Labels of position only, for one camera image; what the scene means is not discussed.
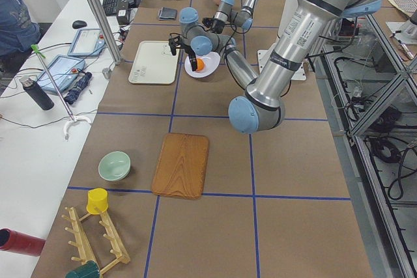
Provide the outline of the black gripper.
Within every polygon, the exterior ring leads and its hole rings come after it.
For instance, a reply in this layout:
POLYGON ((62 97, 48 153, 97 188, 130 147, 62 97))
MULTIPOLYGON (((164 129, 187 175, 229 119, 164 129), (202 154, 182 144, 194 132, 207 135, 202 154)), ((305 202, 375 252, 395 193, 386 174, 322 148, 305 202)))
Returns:
POLYGON ((172 56, 177 54, 178 49, 183 49, 186 53, 189 53, 190 66, 193 72, 198 69, 198 62, 195 52, 191 49, 191 46, 185 43, 185 39, 181 34, 170 33, 168 44, 171 50, 172 56))
POLYGON ((210 29, 210 32, 215 34, 222 34, 225 27, 225 22, 216 18, 203 18, 202 23, 210 29))

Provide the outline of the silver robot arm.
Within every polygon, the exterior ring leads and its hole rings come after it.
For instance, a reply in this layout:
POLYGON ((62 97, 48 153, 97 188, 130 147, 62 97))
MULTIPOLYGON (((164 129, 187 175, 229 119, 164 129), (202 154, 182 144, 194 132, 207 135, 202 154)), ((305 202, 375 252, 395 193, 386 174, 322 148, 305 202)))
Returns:
POLYGON ((244 0, 239 10, 235 10, 235 0, 220 0, 217 11, 211 18, 203 18, 203 25, 212 33, 223 33, 224 27, 229 24, 234 28, 241 28, 245 33, 253 24, 253 12, 258 0, 244 0))
POLYGON ((234 0, 221 0, 215 15, 200 24, 197 10, 180 11, 181 33, 169 39, 172 52, 183 49, 191 64, 197 56, 219 53, 244 94, 229 104, 229 120, 242 133, 270 130, 284 117, 281 94, 289 84, 326 24, 336 18, 353 18, 372 14, 382 0, 297 0, 297 8, 275 43, 262 71, 257 73, 236 48, 233 39, 223 34, 226 24, 248 30, 252 26, 257 0, 246 0, 236 11, 234 0))

